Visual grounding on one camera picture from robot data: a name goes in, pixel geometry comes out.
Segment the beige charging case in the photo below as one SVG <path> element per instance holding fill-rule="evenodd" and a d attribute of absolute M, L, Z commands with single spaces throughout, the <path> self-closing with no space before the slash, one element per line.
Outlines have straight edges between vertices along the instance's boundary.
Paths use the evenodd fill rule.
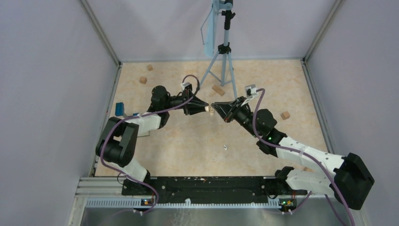
<path fill-rule="evenodd" d="M 205 108 L 205 111 L 206 111 L 207 113 L 209 113 L 210 116 L 213 116 L 213 115 L 214 115 L 215 110 L 214 110 L 214 108 L 213 108 L 212 106 L 209 105 L 209 106 L 205 106 L 204 108 Z"/>

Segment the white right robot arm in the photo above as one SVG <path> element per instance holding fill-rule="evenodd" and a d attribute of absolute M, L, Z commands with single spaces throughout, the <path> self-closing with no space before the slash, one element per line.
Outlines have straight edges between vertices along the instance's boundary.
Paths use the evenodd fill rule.
<path fill-rule="evenodd" d="M 214 102 L 211 107 L 224 122 L 236 121 L 252 136 L 259 135 L 259 149 L 268 155 L 298 163 L 308 171 L 284 167 L 277 170 L 276 188 L 282 194 L 308 190 L 334 196 L 352 210 L 360 210 L 375 183 L 358 155 L 331 154 L 304 145 L 275 128 L 277 121 L 268 109 L 251 111 L 245 97 Z"/>

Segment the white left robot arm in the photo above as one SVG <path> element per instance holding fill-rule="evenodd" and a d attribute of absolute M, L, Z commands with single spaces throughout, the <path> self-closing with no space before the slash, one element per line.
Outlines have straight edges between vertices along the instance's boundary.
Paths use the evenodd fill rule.
<path fill-rule="evenodd" d="M 209 110 L 209 104 L 198 97 L 192 85 L 183 83 L 183 89 L 176 96 L 163 86 L 152 89 L 151 104 L 143 115 L 129 119 L 111 117 L 99 138 L 96 155 L 101 163 L 120 174 L 124 174 L 129 186 L 139 194 L 150 191 L 151 174 L 134 158 L 139 135 L 163 128 L 169 120 L 170 110 L 182 109 L 185 115 L 194 115 Z"/>

